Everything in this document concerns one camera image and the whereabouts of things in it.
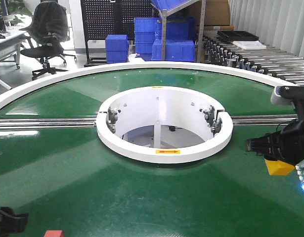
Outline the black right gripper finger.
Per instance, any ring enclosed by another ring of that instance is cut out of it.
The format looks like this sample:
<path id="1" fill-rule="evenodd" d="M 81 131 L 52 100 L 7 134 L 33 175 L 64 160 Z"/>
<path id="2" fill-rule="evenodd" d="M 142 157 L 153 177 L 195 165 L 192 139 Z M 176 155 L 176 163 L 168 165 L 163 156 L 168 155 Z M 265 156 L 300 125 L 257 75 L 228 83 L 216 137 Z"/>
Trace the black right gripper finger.
<path id="1" fill-rule="evenodd" d="M 246 151 L 256 152 L 265 159 L 280 159 L 280 133 L 267 133 L 259 138 L 250 138 L 245 141 Z"/>

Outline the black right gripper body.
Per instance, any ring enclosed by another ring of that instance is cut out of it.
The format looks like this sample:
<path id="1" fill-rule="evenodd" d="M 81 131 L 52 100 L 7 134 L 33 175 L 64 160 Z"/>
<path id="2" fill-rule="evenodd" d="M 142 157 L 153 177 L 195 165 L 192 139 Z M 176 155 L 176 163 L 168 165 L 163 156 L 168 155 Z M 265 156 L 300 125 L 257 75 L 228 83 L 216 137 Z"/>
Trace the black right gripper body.
<path id="1" fill-rule="evenodd" d="M 304 86 L 282 86 L 279 95 L 292 102 L 298 116 L 280 132 L 283 161 L 296 165 L 304 159 Z"/>

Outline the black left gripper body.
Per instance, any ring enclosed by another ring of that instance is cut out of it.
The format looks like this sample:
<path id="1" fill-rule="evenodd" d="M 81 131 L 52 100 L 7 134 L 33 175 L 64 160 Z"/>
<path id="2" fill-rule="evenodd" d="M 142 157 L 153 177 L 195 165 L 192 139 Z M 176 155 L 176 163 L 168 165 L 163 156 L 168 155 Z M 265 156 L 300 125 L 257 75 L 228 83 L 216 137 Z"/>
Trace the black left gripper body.
<path id="1" fill-rule="evenodd" d="M 28 218 L 29 213 L 15 214 L 10 207 L 0 207 L 0 237 L 24 232 Z"/>

